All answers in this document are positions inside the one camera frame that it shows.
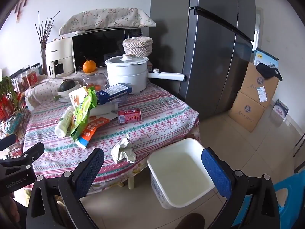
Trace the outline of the orange snack packet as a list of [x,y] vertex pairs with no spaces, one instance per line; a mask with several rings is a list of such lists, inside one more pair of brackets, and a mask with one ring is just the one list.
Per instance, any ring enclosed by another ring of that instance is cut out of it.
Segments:
[[99,127],[102,127],[109,123],[111,120],[114,120],[117,117],[115,113],[108,113],[99,116],[91,116],[89,118],[88,124],[83,130],[83,132],[76,139],[76,145],[81,149],[85,149],[90,142],[92,136]]

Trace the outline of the white plastic bottle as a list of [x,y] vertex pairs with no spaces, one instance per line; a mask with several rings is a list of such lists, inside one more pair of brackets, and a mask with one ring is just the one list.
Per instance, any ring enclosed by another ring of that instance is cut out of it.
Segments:
[[54,132],[57,137],[64,138],[66,136],[67,130],[68,130],[71,120],[72,120],[73,113],[74,113],[73,106],[69,106],[65,110],[64,114],[61,116],[61,118],[59,119],[59,121],[54,129]]

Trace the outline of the white tissue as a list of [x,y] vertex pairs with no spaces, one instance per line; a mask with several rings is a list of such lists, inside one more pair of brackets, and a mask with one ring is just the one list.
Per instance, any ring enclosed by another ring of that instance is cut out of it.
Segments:
[[126,134],[111,150],[111,156],[115,164],[126,160],[129,163],[135,163],[136,154],[130,145],[130,136]]

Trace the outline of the green chip bag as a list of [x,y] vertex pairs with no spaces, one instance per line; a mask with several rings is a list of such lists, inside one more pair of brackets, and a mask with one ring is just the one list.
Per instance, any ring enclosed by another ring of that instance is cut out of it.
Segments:
[[97,95],[94,87],[86,91],[83,102],[76,108],[71,120],[70,136],[73,141],[82,134],[88,124],[90,110],[97,106]]

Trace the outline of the white printed packet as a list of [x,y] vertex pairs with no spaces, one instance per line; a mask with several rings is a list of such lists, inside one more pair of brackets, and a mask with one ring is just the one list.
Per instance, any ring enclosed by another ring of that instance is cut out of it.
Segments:
[[82,86],[68,94],[74,109],[76,109],[84,101],[86,95],[87,88],[85,86]]

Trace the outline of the red milk drink can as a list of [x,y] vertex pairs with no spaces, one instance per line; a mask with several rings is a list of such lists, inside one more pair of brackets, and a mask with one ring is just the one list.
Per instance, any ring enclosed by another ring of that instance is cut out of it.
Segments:
[[120,110],[117,114],[120,124],[136,123],[142,120],[141,110],[139,108]]

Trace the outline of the blue white carton box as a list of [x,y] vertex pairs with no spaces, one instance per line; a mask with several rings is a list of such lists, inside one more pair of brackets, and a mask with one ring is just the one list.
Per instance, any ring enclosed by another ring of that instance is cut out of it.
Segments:
[[118,83],[104,90],[96,92],[98,104],[106,104],[117,98],[132,93],[132,87],[128,84]]

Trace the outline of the white plastic trash bin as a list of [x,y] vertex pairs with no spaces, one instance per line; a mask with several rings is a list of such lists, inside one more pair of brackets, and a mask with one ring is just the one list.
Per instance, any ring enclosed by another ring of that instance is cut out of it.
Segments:
[[163,208],[187,207],[214,189],[202,164],[203,150],[199,141],[188,138],[150,154],[151,186]]

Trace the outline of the lower cardboard box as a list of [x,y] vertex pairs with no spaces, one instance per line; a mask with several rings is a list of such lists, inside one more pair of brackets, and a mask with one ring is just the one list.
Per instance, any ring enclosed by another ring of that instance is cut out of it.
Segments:
[[249,132],[252,132],[261,119],[264,111],[265,108],[262,105],[242,92],[238,92],[228,114],[231,119]]

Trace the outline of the dotted white cloth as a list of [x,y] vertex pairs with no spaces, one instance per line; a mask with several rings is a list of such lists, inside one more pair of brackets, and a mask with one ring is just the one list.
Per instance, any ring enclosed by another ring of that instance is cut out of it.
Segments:
[[35,109],[37,106],[53,101],[53,98],[57,96],[58,88],[62,84],[64,80],[74,80],[76,85],[83,84],[83,80],[80,77],[75,76],[74,74],[72,76],[64,77],[64,78],[49,78],[46,75],[39,75],[38,80],[39,83],[33,87],[28,88],[25,91],[25,102],[30,111]]

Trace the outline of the red tea tin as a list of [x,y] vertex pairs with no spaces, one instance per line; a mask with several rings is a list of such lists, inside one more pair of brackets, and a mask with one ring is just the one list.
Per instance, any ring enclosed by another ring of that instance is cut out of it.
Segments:
[[30,88],[33,88],[38,84],[38,78],[35,71],[29,70],[26,77]]

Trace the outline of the upper cardboard box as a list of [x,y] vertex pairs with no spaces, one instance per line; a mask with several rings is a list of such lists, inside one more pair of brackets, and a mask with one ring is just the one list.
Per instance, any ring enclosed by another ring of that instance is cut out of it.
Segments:
[[249,62],[240,91],[267,108],[275,94],[278,83],[279,79],[277,77],[265,79],[256,70],[256,65]]

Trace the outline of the cream air fryer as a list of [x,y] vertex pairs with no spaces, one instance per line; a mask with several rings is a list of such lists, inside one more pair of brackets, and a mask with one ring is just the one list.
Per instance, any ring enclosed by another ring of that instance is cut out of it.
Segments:
[[46,45],[47,75],[66,77],[75,72],[72,59],[72,38],[61,38]]

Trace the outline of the blue yellow product box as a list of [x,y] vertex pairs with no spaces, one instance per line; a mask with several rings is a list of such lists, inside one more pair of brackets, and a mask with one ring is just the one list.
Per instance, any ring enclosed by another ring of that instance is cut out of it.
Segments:
[[257,48],[254,51],[253,64],[258,65],[260,63],[267,65],[270,68],[278,68],[278,58],[272,56],[271,54]]

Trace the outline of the floral microwave cover cloth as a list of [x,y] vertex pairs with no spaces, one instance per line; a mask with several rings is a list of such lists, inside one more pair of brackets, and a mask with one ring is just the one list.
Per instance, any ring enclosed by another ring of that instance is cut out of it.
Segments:
[[156,23],[138,8],[103,8],[73,15],[59,30],[59,35],[77,31],[119,28],[155,27]]

